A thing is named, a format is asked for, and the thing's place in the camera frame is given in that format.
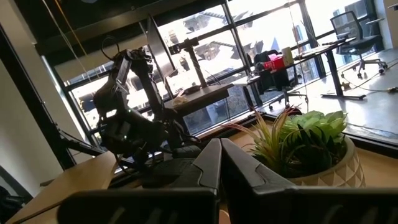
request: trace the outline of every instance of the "wall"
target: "wall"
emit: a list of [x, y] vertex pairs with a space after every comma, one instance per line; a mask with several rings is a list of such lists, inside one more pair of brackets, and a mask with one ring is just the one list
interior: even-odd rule
[[388, 9], [389, 6], [398, 3], [398, 0], [374, 0], [378, 18], [385, 18], [379, 22], [383, 44], [385, 49], [398, 47], [398, 11]]
[[[35, 51], [35, 40], [12, 0], [0, 0], [0, 23], [53, 120], [81, 139], [81, 132]], [[35, 196], [39, 184], [55, 178], [62, 169], [2, 63], [0, 80], [0, 165]]]

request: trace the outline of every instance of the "monitor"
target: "monitor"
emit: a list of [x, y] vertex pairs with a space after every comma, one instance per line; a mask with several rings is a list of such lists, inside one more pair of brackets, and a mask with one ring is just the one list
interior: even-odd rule
[[159, 68], [159, 72], [164, 78], [174, 76], [178, 73], [172, 61], [169, 48], [166, 46], [156, 22], [152, 16], [147, 20], [147, 41], [149, 50], [154, 56], [155, 63]]

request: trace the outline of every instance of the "white planter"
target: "white planter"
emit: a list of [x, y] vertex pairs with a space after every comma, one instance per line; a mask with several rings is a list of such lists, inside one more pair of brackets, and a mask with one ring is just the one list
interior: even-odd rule
[[306, 177], [288, 179], [301, 186], [365, 187], [365, 176], [355, 145], [345, 137], [347, 153], [334, 167]]

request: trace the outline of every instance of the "table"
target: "table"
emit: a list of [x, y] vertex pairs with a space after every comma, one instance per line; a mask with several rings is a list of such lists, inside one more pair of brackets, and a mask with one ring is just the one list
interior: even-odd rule
[[112, 152], [106, 152], [65, 170], [8, 220], [7, 224], [19, 220], [27, 220], [23, 223], [56, 223], [58, 206], [62, 200], [84, 190], [107, 189], [116, 166]]
[[217, 101], [229, 97], [228, 89], [233, 86], [234, 85], [232, 83], [206, 86], [195, 93], [184, 95], [184, 97], [187, 99], [187, 102], [185, 103], [173, 105], [174, 100], [170, 100], [166, 102], [164, 106], [177, 111], [177, 121], [183, 126], [185, 132], [189, 133], [183, 117], [212, 103], [216, 103]]
[[[335, 62], [335, 57], [333, 55], [333, 50], [341, 47], [342, 45], [351, 42], [355, 40], [355, 38], [350, 38], [347, 39], [345, 42], [339, 43], [339, 44], [332, 44], [329, 47], [322, 47], [320, 50], [315, 51], [314, 54], [311, 54], [311, 56], [305, 57], [301, 60], [294, 60], [293, 64], [288, 65], [283, 68], [283, 70], [288, 69], [290, 67], [300, 65], [300, 63], [306, 62], [307, 60], [313, 59], [321, 54], [326, 54], [326, 57], [328, 59], [328, 64], [330, 67], [330, 73], [333, 77], [333, 83], [335, 84], [335, 90], [336, 94], [322, 94], [322, 97], [325, 98], [347, 98], [347, 99], [354, 99], [354, 100], [362, 100], [366, 95], [361, 95], [361, 96], [345, 96], [343, 93], [343, 90], [341, 89], [341, 84], [340, 84], [340, 78], [338, 76], [338, 71], [337, 71], [337, 66]], [[260, 80], [260, 76], [255, 76], [255, 77], [250, 77], [248, 79], [247, 77], [240, 78], [239, 80], [236, 80], [235, 82], [232, 82], [232, 84], [236, 86], [242, 86], [243, 87], [243, 92], [246, 97], [246, 100], [248, 102], [248, 105], [250, 108], [254, 107], [254, 104], [251, 100], [251, 97], [249, 95], [247, 86], [250, 86], [253, 90], [253, 95], [254, 95], [254, 100], [256, 101], [256, 104], [258, 106], [262, 105], [262, 100], [260, 99], [259, 92], [256, 86], [256, 83]]]

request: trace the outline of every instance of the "wooden table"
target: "wooden table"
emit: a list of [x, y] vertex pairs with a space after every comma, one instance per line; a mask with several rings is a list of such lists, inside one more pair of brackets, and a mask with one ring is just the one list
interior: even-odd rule
[[7, 224], [35, 216], [23, 223], [57, 223], [58, 205], [70, 195], [84, 190], [107, 189], [116, 170], [116, 160], [111, 152], [78, 164], [60, 174]]

